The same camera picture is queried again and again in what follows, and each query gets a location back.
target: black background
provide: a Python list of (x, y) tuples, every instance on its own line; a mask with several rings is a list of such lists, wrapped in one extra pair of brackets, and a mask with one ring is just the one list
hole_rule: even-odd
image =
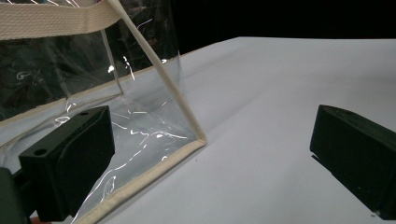
[(237, 36), (395, 38), (396, 1), (171, 0), (180, 53)]

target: white table surface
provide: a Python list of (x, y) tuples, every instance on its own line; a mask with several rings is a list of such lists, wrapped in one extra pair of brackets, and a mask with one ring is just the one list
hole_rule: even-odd
[(309, 151), (319, 105), (396, 131), (396, 40), (239, 37), (181, 64), (208, 144), (102, 223), (396, 223)]

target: black plastic block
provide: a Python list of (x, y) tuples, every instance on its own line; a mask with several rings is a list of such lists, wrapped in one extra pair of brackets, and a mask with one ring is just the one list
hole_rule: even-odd
[(8, 169), (0, 167), (0, 223), (29, 224), (19, 190)]
[(353, 112), (320, 105), (310, 150), (371, 211), (396, 218), (396, 133)]
[(114, 153), (108, 106), (74, 116), (22, 152), (21, 168), (33, 182), (40, 219), (75, 216)]

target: beige handle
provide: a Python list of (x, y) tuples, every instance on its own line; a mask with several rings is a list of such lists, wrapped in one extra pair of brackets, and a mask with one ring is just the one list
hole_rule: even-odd
[(91, 7), (0, 3), (0, 40), (88, 34), (119, 19), (107, 0)]

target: transparent vinyl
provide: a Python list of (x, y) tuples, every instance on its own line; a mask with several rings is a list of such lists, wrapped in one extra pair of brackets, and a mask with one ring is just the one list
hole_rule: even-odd
[[(80, 7), (73, 0), (13, 3)], [(168, 1), (121, 3), (180, 85)], [(116, 153), (78, 214), (64, 223), (78, 221), (114, 191), (197, 140), (174, 95), (123, 21), (85, 35), (0, 41), (0, 96), (0, 166), (11, 173), (21, 168), (18, 156), (38, 139), (85, 109), (109, 106)]]

